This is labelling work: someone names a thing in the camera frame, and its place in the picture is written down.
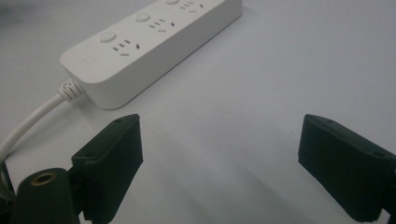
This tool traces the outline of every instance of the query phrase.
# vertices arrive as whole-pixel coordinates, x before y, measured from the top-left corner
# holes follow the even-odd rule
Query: power strip
[[[95,104],[121,107],[242,14],[242,0],[159,0],[67,50]]]

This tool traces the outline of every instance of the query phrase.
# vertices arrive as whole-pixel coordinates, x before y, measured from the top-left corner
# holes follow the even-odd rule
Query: white table surface
[[[64,51],[151,2],[0,0],[0,140],[68,79]],[[12,181],[70,168],[111,120],[137,113],[145,161],[112,223],[356,223],[297,162],[303,117],[396,153],[395,11],[394,0],[245,0],[240,19],[123,108],[85,98],[49,113],[8,158]]]

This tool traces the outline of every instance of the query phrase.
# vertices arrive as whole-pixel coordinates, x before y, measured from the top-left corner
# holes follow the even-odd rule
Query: electrical outlet
[[[242,0],[159,0],[67,50],[61,64],[104,109],[121,107],[242,14]]]

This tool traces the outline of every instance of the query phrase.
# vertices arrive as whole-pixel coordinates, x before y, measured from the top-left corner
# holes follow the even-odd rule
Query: white power cable
[[[62,84],[61,88],[58,90],[58,94],[53,96],[46,103],[36,109],[31,115],[25,118],[0,144],[0,164],[5,161],[9,153],[12,152],[12,148],[21,139],[21,137],[23,137],[23,135],[41,118],[61,102],[70,102],[83,93],[84,90],[77,84],[77,82],[68,81]],[[7,201],[14,201],[16,199],[15,193],[9,190],[4,184],[3,178],[0,178],[0,198]]]

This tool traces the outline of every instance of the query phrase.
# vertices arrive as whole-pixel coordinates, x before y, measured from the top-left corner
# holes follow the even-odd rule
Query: cable strain relief
[[[61,87],[58,89],[58,93],[67,102],[71,102],[78,96],[84,94],[85,91],[78,82],[76,82],[74,80],[69,80],[61,85]]]

